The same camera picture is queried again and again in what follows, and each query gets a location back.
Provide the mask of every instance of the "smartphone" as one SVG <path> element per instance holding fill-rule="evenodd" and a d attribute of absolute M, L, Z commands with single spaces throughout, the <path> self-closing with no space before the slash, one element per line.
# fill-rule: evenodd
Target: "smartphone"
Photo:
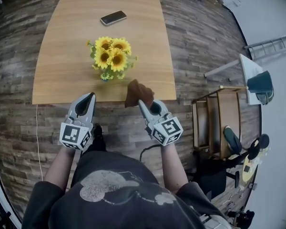
<path fill-rule="evenodd" d="M 101 17 L 101 22 L 104 25 L 110 25 L 110 24 L 113 24 L 115 22 L 124 20 L 126 18 L 127 18 L 127 16 L 126 16 L 126 14 L 123 11 L 117 11 L 115 13 L 108 14 L 108 15 L 106 15 L 104 17 Z"/>

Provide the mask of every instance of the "wood-pattern floor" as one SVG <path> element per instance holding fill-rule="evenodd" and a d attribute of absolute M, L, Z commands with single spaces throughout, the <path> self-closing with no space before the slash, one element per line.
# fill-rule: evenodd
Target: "wood-pattern floor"
<path fill-rule="evenodd" d="M 6 192 L 22 217 L 34 184 L 41 179 L 36 143 L 36 106 L 31 104 L 34 73 L 47 24 L 59 0 L 4 0 L 0 6 L 0 177 Z M 190 101 L 221 84 L 235 68 L 208 80 L 203 73 L 234 60 L 244 45 L 241 33 L 225 8 L 206 0 L 160 0 L 171 47 L 178 101 L 167 102 L 179 118 L 183 136 L 176 143 L 185 168 L 194 166 L 193 126 Z M 68 105 L 38 106 L 38 136 L 43 174 L 59 150 L 60 124 Z M 258 135 L 258 107 L 241 99 L 242 142 L 247 145 Z M 123 103 L 97 103 L 94 122 L 101 123 L 110 151 L 139 158 L 143 148 L 154 143 L 145 133 L 138 108 Z M 76 168 L 76 155 L 71 173 Z M 160 152 L 145 152 L 143 162 L 163 182 Z M 225 211 L 231 201 L 240 208 L 248 189 L 234 189 L 228 179 L 226 192 L 214 199 Z"/>

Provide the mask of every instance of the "white cable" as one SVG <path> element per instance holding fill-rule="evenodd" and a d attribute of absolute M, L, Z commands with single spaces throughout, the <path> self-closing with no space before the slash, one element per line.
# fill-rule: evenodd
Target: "white cable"
<path fill-rule="evenodd" d="M 43 181 L 42 168 L 41 168 L 40 155 L 39 155 L 37 109 L 38 109 L 38 105 L 36 105 L 36 138 L 37 138 L 37 152 L 38 152 L 39 167 L 40 167 L 40 172 L 41 172 L 41 180 Z"/>

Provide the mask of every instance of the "wooden table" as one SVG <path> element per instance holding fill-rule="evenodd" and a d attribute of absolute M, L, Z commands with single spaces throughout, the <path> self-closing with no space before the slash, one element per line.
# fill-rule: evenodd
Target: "wooden table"
<path fill-rule="evenodd" d="M 122 10 L 127 19 L 108 27 L 100 17 Z M 92 68 L 87 40 L 125 37 L 139 56 L 124 80 L 103 82 Z M 39 53 L 33 104 L 70 103 L 95 92 L 97 101 L 124 101 L 137 79 L 161 100 L 176 99 L 174 73 L 159 0 L 60 0 Z"/>

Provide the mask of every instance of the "black cable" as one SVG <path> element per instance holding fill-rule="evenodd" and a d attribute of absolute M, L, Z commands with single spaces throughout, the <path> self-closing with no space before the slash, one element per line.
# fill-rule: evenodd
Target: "black cable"
<path fill-rule="evenodd" d="M 142 161 L 142 154 L 143 154 L 145 151 L 147 151 L 147 150 L 149 150 L 149 149 L 152 149 L 152 148 L 154 148 L 154 147 L 162 147 L 162 145 L 161 145 L 161 144 L 155 144 L 155 145 L 152 145 L 152 146 L 150 146 L 150 147 L 147 147 L 147 148 L 143 149 L 142 152 L 140 153 L 140 158 L 139 158 L 139 160 Z"/>

